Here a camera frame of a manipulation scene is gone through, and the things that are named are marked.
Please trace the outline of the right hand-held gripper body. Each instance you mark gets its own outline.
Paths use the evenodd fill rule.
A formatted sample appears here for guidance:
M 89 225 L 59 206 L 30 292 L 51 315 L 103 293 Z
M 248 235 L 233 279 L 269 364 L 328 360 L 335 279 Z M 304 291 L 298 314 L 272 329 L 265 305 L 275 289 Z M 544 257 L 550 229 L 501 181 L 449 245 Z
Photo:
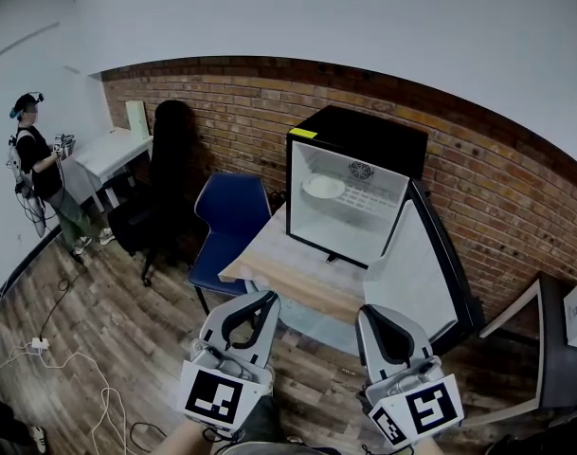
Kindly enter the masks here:
M 445 374 L 436 355 L 369 386 L 368 417 L 390 446 L 413 446 L 463 420 L 453 374 Z

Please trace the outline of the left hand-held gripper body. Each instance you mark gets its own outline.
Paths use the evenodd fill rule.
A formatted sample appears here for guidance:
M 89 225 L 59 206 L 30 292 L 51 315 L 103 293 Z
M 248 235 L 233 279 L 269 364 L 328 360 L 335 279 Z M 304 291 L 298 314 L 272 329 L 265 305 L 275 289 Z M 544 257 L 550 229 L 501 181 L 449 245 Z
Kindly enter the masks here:
M 189 419 L 234 433 L 260 399 L 270 393 L 274 375 L 261 367 L 196 339 L 183 362 L 176 410 Z

